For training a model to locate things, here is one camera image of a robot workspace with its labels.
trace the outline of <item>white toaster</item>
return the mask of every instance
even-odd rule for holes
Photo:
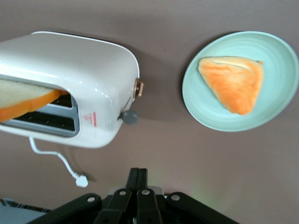
[[[0,130],[88,148],[103,147],[116,136],[120,115],[143,87],[138,62],[128,49],[53,32],[1,42],[0,78],[69,92],[35,112],[0,123]]]

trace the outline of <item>light green plate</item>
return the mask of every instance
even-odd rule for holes
[[[198,72],[202,57],[239,56],[263,61],[264,79],[252,112],[230,113]],[[295,52],[276,36],[245,31],[223,36],[204,47],[191,61],[183,80],[183,98],[190,114],[203,125],[225,132],[245,131],[276,117],[293,98],[299,82]]]

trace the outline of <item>power cord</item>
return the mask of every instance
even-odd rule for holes
[[[75,173],[72,168],[70,167],[68,161],[66,160],[66,158],[59,152],[55,152],[55,151],[41,151],[36,147],[36,143],[33,137],[29,137],[29,142],[31,145],[31,148],[33,150],[33,152],[35,152],[36,154],[43,154],[43,155],[56,155],[58,156],[62,162],[64,162],[67,170],[70,172],[70,174],[72,175],[72,177],[76,180],[76,185],[78,187],[82,187],[85,188],[88,185],[88,180],[87,177],[84,175],[79,175],[77,173]]]

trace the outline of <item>triangular bread slice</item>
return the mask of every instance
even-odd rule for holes
[[[263,62],[242,57],[205,57],[198,70],[218,100],[231,112],[251,112],[263,82]]]
[[[65,91],[0,79],[0,122],[33,112]]]

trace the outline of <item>toaster slot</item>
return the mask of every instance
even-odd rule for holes
[[[73,137],[79,133],[77,103],[70,94],[62,95],[39,110],[2,124],[62,137]]]

